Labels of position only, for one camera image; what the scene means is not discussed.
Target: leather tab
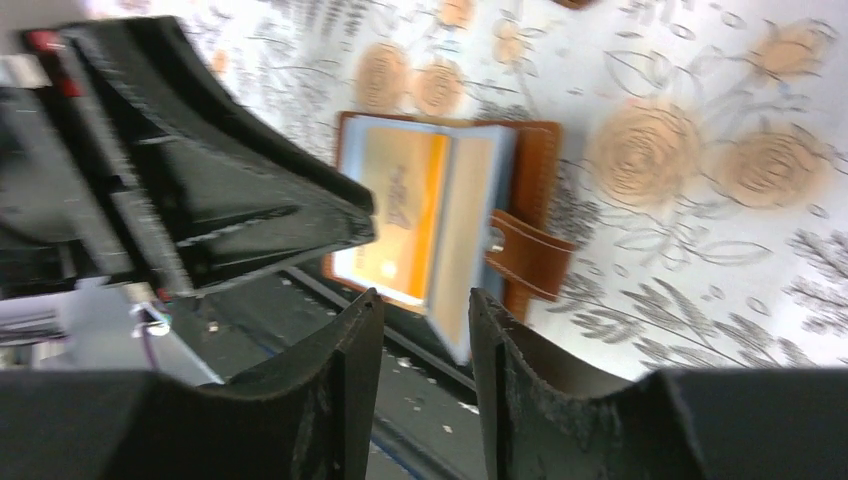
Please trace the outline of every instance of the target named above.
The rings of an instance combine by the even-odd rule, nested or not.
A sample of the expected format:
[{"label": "leather tab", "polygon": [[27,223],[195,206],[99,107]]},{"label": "leather tab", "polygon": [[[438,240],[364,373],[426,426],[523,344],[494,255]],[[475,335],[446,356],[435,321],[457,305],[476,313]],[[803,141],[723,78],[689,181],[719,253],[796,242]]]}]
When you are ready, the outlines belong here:
[{"label": "leather tab", "polygon": [[503,250],[486,253],[486,263],[507,280],[526,287],[537,297],[556,300],[574,245],[531,227],[502,210],[492,213],[491,226],[503,234]]}]

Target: rose print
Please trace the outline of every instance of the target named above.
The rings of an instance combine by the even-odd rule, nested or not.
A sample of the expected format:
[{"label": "rose print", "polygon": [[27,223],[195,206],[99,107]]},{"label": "rose print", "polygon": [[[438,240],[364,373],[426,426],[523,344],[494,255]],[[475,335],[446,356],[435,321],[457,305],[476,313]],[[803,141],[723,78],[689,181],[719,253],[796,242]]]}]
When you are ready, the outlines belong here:
[{"label": "rose print", "polygon": [[474,13],[473,0],[444,0],[439,21],[446,27],[468,28]]},{"label": "rose print", "polygon": [[600,188],[630,206],[648,207],[677,196],[696,172],[700,139],[674,105],[632,105],[610,117],[586,157]]},{"label": "rose print", "polygon": [[751,64],[759,76],[787,82],[818,70],[836,32],[818,20],[803,20],[771,33],[752,52]]},{"label": "rose print", "polygon": [[518,24],[506,18],[500,19],[495,24],[494,34],[497,40],[495,40],[494,57],[496,61],[504,65],[517,65],[521,61],[527,47],[519,31]]},{"label": "rose print", "polygon": [[440,59],[419,73],[412,85],[415,106],[426,115],[447,115],[456,109],[463,86],[459,67]]},{"label": "rose print", "polygon": [[824,149],[806,131],[757,132],[732,142],[710,176],[722,195],[756,209],[785,207],[808,194]]},{"label": "rose print", "polygon": [[227,52],[224,50],[215,51],[215,55],[212,56],[212,65],[211,69],[218,75],[223,75],[227,71],[227,66],[230,63],[230,57],[227,55]]},{"label": "rose print", "polygon": [[370,113],[394,111],[405,93],[406,55],[386,43],[372,45],[356,74],[356,101]]}]

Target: purple wire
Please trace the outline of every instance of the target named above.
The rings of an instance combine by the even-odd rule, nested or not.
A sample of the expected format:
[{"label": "purple wire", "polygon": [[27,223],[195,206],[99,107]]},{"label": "purple wire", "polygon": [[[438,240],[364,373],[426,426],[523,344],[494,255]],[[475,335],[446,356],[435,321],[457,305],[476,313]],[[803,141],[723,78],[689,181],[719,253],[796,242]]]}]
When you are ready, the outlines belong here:
[{"label": "purple wire", "polygon": [[147,363],[153,370],[159,370],[159,362],[156,361],[156,354],[153,353],[153,342],[150,341],[150,332],[147,331],[147,325],[141,325],[141,345],[144,347],[144,356],[147,357]]}]

